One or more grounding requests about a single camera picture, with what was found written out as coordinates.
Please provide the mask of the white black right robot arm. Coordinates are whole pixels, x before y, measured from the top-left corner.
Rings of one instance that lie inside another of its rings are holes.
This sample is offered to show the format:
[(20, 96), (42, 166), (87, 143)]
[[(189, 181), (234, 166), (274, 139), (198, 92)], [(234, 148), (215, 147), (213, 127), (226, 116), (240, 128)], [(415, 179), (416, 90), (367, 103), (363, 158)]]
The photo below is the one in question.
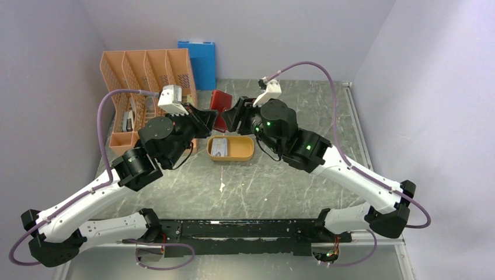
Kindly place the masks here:
[(416, 186), (409, 180), (388, 180), (363, 165), (339, 154), (325, 137), (299, 128), (295, 110), (283, 101), (271, 99), (261, 107), (241, 97), (221, 113), (230, 132), (254, 135), (292, 168), (331, 179), (364, 199), (364, 203), (344, 209), (324, 209), (315, 226), (316, 237), (330, 241), (335, 235), (370, 229), (390, 239), (398, 238), (409, 215), (409, 198)]

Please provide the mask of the red leather card holder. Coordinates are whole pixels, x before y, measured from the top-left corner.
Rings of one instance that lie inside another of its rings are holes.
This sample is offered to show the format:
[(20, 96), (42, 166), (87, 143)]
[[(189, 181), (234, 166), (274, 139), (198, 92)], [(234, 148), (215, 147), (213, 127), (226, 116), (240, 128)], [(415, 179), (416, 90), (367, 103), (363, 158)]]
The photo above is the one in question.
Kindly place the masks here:
[(221, 133), (225, 133), (227, 131), (227, 126), (224, 119), (221, 117), (221, 113), (232, 107), (232, 99), (233, 97), (226, 92), (218, 89), (212, 91), (210, 109), (218, 112), (218, 117), (213, 126), (213, 129), (216, 131)]

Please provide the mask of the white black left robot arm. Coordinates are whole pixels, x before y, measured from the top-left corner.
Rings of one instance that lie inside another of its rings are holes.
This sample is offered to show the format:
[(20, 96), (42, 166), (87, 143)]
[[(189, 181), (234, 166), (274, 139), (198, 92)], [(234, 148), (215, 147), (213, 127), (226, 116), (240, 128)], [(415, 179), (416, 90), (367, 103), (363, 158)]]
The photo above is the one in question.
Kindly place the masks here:
[(185, 109), (184, 115), (150, 119), (139, 130), (135, 147), (116, 158), (110, 171), (64, 202), (22, 214), (36, 263), (56, 267), (100, 244), (125, 239), (152, 243), (161, 237), (162, 224), (150, 208), (115, 219), (95, 221), (93, 217), (105, 206), (161, 178), (164, 170), (179, 167), (182, 154), (193, 147), (193, 139), (211, 135), (218, 112), (190, 104)]

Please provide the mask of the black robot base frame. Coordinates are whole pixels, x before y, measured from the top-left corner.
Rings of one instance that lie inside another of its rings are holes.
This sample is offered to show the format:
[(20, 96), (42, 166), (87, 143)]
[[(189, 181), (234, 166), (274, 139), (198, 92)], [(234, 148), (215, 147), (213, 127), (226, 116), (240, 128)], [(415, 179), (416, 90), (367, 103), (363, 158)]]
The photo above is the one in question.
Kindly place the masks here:
[(303, 219), (162, 219), (157, 229), (146, 232), (139, 241), (172, 247), (165, 257), (197, 255), (278, 254), (312, 256), (314, 246), (349, 243), (350, 232), (332, 234), (315, 218)]

